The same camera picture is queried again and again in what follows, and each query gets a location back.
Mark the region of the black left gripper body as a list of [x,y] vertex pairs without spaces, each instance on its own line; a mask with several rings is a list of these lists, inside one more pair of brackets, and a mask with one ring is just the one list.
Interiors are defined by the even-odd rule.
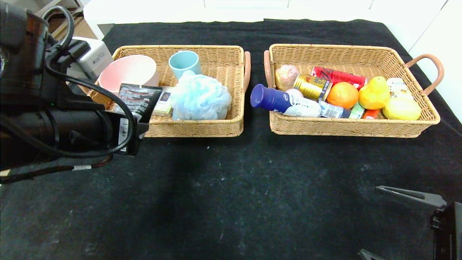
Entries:
[[106,152],[127,138],[125,115],[103,110],[59,111],[59,149],[73,153]]

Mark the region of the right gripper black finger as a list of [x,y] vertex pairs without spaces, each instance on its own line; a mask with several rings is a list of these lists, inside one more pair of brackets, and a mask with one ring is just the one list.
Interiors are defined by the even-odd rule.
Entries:
[[358,255],[360,256],[362,260],[385,260],[384,258],[378,255],[375,255],[374,253],[371,253],[370,251],[365,250],[365,249],[361,249],[358,252]]
[[434,206],[436,208],[443,208],[447,206],[447,202],[441,195],[438,194],[430,194],[422,191],[414,191],[384,185],[376,186],[374,191],[379,192],[380,194],[392,194],[394,196],[400,196],[416,202]]

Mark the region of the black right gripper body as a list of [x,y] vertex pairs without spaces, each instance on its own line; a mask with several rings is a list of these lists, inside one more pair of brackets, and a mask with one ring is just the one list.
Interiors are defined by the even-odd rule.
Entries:
[[433,259],[462,259],[462,204],[454,202],[434,211],[430,221],[434,230]]

